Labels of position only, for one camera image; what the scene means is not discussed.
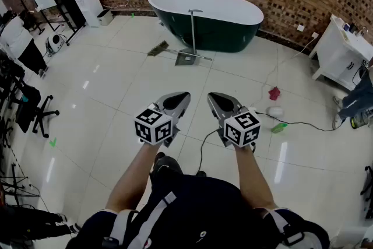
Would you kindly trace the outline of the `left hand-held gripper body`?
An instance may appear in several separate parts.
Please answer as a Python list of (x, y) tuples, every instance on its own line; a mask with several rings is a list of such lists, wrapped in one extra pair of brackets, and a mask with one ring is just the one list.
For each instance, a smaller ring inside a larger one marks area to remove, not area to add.
[(169, 147), (180, 132), (177, 128), (177, 107), (175, 99), (160, 99), (150, 103), (134, 116), (136, 136), (150, 145), (163, 144)]

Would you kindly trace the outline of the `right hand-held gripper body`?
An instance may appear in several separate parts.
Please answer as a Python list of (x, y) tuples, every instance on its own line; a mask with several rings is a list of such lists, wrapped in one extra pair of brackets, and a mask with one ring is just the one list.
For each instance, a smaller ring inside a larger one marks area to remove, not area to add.
[(238, 113), (223, 122), (221, 140), (225, 147), (230, 145), (244, 148), (250, 146), (254, 151), (261, 131), (261, 120), (255, 108), (243, 107)]

